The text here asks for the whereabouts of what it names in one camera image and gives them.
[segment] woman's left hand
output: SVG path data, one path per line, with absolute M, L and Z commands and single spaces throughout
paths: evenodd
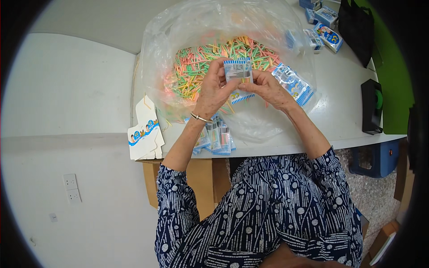
M 202 81 L 201 93 L 193 113 L 203 119 L 209 120 L 241 83 L 240 79 L 233 79 L 227 83 L 224 69 L 225 60 L 231 59 L 221 57 L 212 60 Z

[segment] colorful straw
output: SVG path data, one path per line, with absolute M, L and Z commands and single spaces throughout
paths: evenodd
M 278 55 L 259 42 L 247 37 L 236 37 L 225 44 L 203 45 L 179 50 L 175 57 L 178 87 L 172 91 L 177 96 L 196 102 L 201 91 L 201 83 L 208 71 L 210 61 L 229 57 L 251 57 L 252 68 L 262 71 L 273 71 L 280 63 Z M 220 108 L 225 114 L 233 114 L 234 110 L 227 101 Z

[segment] sleeve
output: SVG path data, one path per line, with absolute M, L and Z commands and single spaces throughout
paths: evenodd
M 352 201 L 349 186 L 346 181 L 344 169 L 335 152 L 330 148 L 324 155 L 311 160 L 313 164 L 314 181 L 322 190 L 322 202 L 326 212 L 334 219 L 333 232 L 347 231 L 350 240 L 350 261 L 358 267 L 362 261 L 363 237 L 360 217 Z
M 181 239 L 199 223 L 195 193 L 186 183 L 186 172 L 172 170 L 163 165 L 157 177 L 158 225 L 155 253 L 161 267 L 174 254 Z
M 324 155 L 310 160 L 310 163 L 313 165 L 313 175 L 316 184 L 335 181 L 340 186 L 347 187 L 348 190 L 343 167 L 332 147 Z

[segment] tiled floor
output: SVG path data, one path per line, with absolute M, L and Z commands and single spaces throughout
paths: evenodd
M 348 171 L 348 162 L 352 160 L 350 149 L 335 150 L 335 153 L 344 168 L 351 198 L 357 209 L 369 221 L 368 231 L 363 241 L 362 256 L 365 256 L 380 229 L 395 219 L 398 214 L 400 202 L 393 198 L 396 171 L 381 179 L 351 174 Z M 361 166 L 367 167 L 367 161 L 363 161 L 362 158 Z

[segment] silver bangle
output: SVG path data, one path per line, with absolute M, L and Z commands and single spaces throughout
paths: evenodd
M 198 120 L 198 119 L 200 119 L 200 120 L 203 120 L 203 121 L 205 121 L 205 122 L 207 122 L 207 123 L 213 123 L 213 120 L 206 120 L 206 119 L 204 119 L 204 118 L 201 118 L 201 117 L 199 117 L 199 115 L 195 115 L 194 113 L 192 113 L 191 112 L 191 114 L 190 114 L 194 119 L 196 119 L 196 120 Z

